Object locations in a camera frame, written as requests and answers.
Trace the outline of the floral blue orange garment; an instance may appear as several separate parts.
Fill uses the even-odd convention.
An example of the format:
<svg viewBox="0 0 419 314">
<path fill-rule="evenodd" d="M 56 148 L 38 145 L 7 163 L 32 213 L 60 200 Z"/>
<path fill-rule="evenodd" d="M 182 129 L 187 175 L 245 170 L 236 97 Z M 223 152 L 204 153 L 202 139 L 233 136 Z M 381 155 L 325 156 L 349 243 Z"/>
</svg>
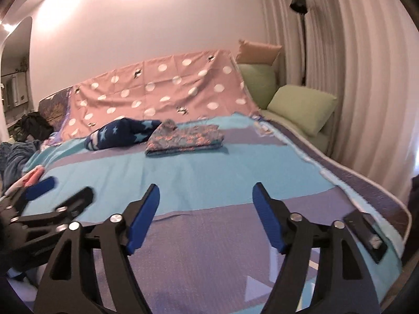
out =
<svg viewBox="0 0 419 314">
<path fill-rule="evenodd" d="M 224 133 L 217 125 L 179 127 L 173 120 L 163 121 L 146 143 L 146 155 L 174 155 L 182 152 L 221 148 Z"/>
</svg>

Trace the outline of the folded coral pink clothes stack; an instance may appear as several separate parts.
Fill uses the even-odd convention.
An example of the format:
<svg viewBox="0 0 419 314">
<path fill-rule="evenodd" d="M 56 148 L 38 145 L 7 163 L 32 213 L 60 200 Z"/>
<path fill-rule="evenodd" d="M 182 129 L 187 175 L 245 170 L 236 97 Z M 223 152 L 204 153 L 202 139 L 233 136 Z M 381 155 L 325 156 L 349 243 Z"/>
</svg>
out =
<svg viewBox="0 0 419 314">
<path fill-rule="evenodd" d="M 27 172 L 19 180 L 13 183 L 5 191 L 4 195 L 9 196 L 19 188 L 29 187 L 29 186 L 33 186 L 37 184 L 40 178 L 43 176 L 44 172 L 45 172 L 45 168 L 42 165 L 36 166 L 30 172 Z"/>
</svg>

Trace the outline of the blue denim clothes pile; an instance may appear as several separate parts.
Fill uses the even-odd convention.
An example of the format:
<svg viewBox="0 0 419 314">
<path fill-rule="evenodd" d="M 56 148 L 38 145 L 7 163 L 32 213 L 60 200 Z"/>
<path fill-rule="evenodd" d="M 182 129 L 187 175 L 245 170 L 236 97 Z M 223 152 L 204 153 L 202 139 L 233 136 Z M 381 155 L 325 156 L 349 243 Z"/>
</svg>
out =
<svg viewBox="0 0 419 314">
<path fill-rule="evenodd" d="M 22 177 L 23 167 L 40 147 L 40 140 L 27 143 L 1 143 L 2 193 Z"/>
</svg>

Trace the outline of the black clothes heap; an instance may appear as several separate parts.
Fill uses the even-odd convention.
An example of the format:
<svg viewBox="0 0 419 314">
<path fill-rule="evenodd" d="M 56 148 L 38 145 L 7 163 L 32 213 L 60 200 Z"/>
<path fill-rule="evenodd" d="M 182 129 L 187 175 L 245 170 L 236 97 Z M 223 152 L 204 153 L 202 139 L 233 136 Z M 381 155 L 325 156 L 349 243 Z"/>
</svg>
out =
<svg viewBox="0 0 419 314">
<path fill-rule="evenodd" d="M 12 128 L 12 136 L 17 142 L 46 140 L 54 132 L 53 126 L 37 111 L 24 115 Z"/>
</svg>

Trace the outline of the black phone on bed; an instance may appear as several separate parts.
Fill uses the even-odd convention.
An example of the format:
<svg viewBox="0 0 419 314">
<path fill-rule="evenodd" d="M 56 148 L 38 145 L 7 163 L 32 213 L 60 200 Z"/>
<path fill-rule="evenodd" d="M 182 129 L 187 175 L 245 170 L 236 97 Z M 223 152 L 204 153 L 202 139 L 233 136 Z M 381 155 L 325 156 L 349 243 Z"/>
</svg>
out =
<svg viewBox="0 0 419 314">
<path fill-rule="evenodd" d="M 364 246 L 373 261 L 378 264 L 388 250 L 383 236 L 374 228 L 376 221 L 369 213 L 354 210 L 344 216 L 344 223 Z"/>
</svg>

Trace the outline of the turquoise grey striped blanket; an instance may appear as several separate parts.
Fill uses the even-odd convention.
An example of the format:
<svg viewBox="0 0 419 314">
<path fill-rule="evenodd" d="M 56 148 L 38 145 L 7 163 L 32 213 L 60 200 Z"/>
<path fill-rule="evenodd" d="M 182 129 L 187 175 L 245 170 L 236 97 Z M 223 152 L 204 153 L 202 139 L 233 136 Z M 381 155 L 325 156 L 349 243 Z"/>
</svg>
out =
<svg viewBox="0 0 419 314">
<path fill-rule="evenodd" d="M 406 206 L 283 126 L 239 114 L 212 123 L 224 133 L 217 150 L 150 157 L 142 144 L 91 152 L 75 139 L 33 155 L 26 168 L 41 165 L 57 182 L 25 214 L 51 211 L 89 186 L 95 200 L 79 221 L 100 223 L 155 184 L 160 204 L 130 259 L 152 311 L 259 313 L 283 263 L 253 206 L 253 186 L 262 183 L 314 223 L 329 225 L 354 210 L 371 214 L 389 246 L 380 262 L 365 259 L 383 298 L 401 273 L 411 226 Z"/>
</svg>

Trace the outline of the navy star-patterned garment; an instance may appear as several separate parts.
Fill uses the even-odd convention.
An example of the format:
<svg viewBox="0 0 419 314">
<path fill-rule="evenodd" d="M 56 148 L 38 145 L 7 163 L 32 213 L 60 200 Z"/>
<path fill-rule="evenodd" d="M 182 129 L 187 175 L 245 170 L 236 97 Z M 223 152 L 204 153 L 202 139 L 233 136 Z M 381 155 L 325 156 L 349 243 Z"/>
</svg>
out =
<svg viewBox="0 0 419 314">
<path fill-rule="evenodd" d="M 121 118 L 88 135 L 85 148 L 90 151 L 128 147 L 146 142 L 161 125 L 159 120 L 138 121 Z"/>
</svg>

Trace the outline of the green pillow near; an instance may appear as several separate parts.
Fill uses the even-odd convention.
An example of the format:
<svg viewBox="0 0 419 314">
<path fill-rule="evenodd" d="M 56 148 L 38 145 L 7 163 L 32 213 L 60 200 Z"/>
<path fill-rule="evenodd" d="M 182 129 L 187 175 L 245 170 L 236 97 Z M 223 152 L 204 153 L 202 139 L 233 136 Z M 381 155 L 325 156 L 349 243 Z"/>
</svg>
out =
<svg viewBox="0 0 419 314">
<path fill-rule="evenodd" d="M 267 109 L 314 137 L 333 114 L 337 101 L 332 94 L 287 84 L 277 90 Z"/>
</svg>

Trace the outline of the green pillow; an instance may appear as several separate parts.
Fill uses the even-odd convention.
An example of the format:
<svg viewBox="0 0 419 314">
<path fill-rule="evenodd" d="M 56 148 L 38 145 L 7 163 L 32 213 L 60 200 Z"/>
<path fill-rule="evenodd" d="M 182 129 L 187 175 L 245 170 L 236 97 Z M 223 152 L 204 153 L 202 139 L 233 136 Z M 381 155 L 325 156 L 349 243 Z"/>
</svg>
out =
<svg viewBox="0 0 419 314">
<path fill-rule="evenodd" d="M 267 109 L 314 137 L 333 114 L 337 101 L 332 94 L 287 84 L 277 90 Z"/>
<path fill-rule="evenodd" d="M 244 84 L 260 109 L 267 109 L 278 90 L 275 70 L 266 64 L 238 64 Z"/>
</svg>

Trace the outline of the pink polka dot sheet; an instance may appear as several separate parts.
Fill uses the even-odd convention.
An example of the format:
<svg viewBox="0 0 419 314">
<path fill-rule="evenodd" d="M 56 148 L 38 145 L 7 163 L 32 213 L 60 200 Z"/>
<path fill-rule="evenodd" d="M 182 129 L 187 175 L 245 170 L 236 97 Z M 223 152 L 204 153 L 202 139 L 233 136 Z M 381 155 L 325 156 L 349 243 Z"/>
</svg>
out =
<svg viewBox="0 0 419 314">
<path fill-rule="evenodd" d="M 178 123 L 258 113 L 228 50 L 141 61 L 75 84 L 62 140 L 83 138 L 114 120 Z"/>
</svg>

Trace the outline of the green pillow far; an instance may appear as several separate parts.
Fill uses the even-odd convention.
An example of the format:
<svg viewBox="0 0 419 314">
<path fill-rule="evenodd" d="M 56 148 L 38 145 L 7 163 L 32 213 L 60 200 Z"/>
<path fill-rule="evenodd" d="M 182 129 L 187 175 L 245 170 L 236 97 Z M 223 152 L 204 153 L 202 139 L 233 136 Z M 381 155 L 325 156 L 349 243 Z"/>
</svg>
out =
<svg viewBox="0 0 419 314">
<path fill-rule="evenodd" d="M 244 84 L 260 109 L 267 109 L 278 90 L 275 70 L 266 64 L 238 64 Z"/>
</svg>

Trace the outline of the beige pillow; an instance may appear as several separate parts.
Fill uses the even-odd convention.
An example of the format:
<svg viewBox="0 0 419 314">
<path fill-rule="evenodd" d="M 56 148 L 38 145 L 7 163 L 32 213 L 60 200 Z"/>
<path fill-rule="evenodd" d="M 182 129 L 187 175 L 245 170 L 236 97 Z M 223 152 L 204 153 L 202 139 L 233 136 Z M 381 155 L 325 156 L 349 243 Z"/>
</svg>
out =
<svg viewBox="0 0 419 314">
<path fill-rule="evenodd" d="M 262 64 L 272 66 L 281 50 L 282 46 L 240 39 L 236 62 L 238 64 Z"/>
</svg>

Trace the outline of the beige pleated curtain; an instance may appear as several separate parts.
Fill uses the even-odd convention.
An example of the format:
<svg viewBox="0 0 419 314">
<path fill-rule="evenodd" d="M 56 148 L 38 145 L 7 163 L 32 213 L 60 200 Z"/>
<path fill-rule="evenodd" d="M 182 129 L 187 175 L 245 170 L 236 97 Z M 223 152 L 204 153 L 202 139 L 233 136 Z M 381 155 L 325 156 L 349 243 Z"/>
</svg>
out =
<svg viewBox="0 0 419 314">
<path fill-rule="evenodd" d="M 418 0 L 306 0 L 309 87 L 338 99 L 327 154 L 407 201 L 418 174 Z M 299 16 L 262 0 L 281 84 L 302 84 Z"/>
</svg>

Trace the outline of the black floor lamp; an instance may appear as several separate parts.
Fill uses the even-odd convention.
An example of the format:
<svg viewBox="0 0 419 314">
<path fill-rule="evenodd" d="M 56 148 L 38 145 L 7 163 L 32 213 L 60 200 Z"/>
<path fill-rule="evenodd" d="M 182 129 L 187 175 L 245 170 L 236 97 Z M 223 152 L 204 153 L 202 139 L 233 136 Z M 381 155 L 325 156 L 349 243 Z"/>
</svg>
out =
<svg viewBox="0 0 419 314">
<path fill-rule="evenodd" d="M 306 0 L 291 0 L 290 9 L 299 16 L 300 20 L 300 42 L 302 48 L 302 85 L 306 83 L 307 74 L 307 30 L 305 16 L 308 12 Z"/>
</svg>

